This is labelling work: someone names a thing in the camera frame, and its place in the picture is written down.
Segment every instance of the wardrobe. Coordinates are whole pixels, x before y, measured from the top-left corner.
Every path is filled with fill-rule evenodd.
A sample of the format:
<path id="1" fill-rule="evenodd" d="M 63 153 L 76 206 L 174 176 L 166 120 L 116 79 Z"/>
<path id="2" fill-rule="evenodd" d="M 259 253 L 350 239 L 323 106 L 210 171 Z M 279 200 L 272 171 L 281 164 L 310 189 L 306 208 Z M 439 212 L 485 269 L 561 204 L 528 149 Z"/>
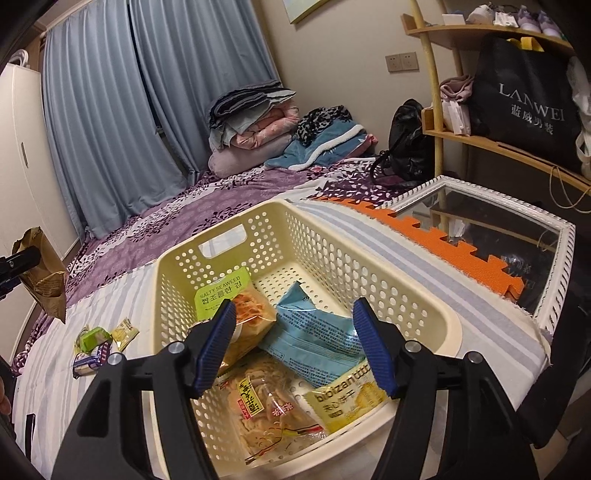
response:
<path id="1" fill-rule="evenodd" d="M 0 74 L 0 257 L 34 226 L 62 258 L 76 245 L 47 141 L 41 75 L 9 64 Z M 22 285 L 0 301 L 0 355 L 8 362 L 34 304 Z"/>

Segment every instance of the black leather bag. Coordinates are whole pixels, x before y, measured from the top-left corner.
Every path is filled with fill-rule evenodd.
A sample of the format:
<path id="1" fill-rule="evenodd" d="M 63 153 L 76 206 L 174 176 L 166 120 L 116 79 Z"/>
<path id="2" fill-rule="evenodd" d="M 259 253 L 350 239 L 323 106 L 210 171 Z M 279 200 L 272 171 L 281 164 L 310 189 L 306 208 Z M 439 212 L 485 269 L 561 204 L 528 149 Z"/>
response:
<path id="1" fill-rule="evenodd" d="M 392 119 L 389 150 L 381 152 L 370 169 L 373 183 L 402 193 L 433 178 L 435 140 L 423 135 L 422 110 L 414 99 L 398 107 Z"/>

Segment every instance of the brown paper bag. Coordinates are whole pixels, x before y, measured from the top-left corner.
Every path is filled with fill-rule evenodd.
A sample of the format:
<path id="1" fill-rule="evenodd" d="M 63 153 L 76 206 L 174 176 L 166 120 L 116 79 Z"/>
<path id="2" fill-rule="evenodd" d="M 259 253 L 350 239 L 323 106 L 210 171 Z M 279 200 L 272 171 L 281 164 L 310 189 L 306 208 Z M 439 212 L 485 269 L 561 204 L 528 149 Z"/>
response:
<path id="1" fill-rule="evenodd" d="M 21 282 L 48 315 L 66 322 L 67 269 L 40 227 L 27 230 L 14 242 L 12 254 L 28 247 L 37 247 L 41 261 L 36 267 L 19 275 Z"/>

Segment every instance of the glass tabletop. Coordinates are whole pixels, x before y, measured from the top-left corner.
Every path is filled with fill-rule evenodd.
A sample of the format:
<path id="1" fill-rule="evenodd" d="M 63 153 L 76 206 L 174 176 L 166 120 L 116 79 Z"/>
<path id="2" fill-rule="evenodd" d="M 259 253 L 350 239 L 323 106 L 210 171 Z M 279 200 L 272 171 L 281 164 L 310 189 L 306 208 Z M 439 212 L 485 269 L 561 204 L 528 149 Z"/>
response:
<path id="1" fill-rule="evenodd" d="M 494 255 L 505 261 L 504 271 L 521 277 L 525 288 L 517 304 L 533 314 L 538 306 L 556 253 L 558 231 L 518 212 L 475 198 L 449 187 L 419 200 L 397 213 L 412 216 L 421 228 L 439 228 L 447 241 L 477 248 L 473 255 L 488 260 Z"/>

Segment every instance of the biscuit package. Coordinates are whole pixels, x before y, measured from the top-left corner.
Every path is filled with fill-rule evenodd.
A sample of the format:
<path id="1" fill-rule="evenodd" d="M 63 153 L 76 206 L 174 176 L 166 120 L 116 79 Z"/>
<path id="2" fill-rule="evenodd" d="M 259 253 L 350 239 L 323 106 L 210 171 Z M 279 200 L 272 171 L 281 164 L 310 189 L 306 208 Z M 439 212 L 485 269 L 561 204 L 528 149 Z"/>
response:
<path id="1" fill-rule="evenodd" d="M 304 398 L 326 429 L 334 433 L 373 410 L 388 396 L 378 387 L 369 362 L 364 360 L 329 385 L 308 392 Z"/>

